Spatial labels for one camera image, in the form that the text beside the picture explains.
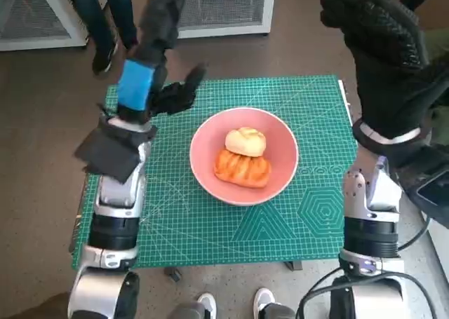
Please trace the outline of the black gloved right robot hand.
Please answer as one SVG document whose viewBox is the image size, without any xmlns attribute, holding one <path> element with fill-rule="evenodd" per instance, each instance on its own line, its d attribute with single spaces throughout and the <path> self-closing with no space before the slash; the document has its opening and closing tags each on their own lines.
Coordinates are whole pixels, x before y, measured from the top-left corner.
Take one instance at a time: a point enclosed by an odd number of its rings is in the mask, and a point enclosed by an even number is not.
<svg viewBox="0 0 449 319">
<path fill-rule="evenodd" d="M 427 56 L 417 16 L 395 0 L 320 0 L 354 58 L 361 120 L 394 139 L 419 128 L 448 91 L 448 56 Z"/>
</svg>

